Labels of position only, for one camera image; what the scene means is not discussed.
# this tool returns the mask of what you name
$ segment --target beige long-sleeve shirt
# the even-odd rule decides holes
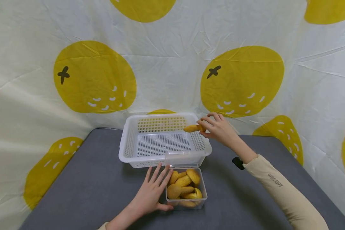
[[[244,167],[264,186],[295,230],[328,230],[317,209],[262,155]],[[106,230],[106,224],[99,230]]]

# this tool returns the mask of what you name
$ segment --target basket mesh bottom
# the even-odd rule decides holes
[[[187,133],[139,135],[137,143],[137,155],[134,157],[165,155],[169,151],[191,150]]]

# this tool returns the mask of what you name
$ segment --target left hand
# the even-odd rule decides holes
[[[170,181],[170,177],[173,174],[173,170],[170,166],[166,166],[165,169],[160,173],[161,163],[158,164],[155,172],[153,173],[151,179],[149,179],[152,171],[150,167],[147,171],[146,178],[139,189],[138,193],[128,205],[128,208],[137,212],[137,215],[143,216],[145,214],[151,213],[156,210],[169,211],[173,210],[171,205],[163,205],[158,202],[162,192],[164,191],[166,185]]]

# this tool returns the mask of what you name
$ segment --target plastic container lid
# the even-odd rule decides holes
[[[173,151],[165,155],[165,165],[171,168],[200,167],[206,153],[204,151]]]

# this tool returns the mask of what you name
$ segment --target fabric backdrop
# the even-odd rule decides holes
[[[0,230],[96,127],[216,111],[345,215],[345,0],[0,0]]]

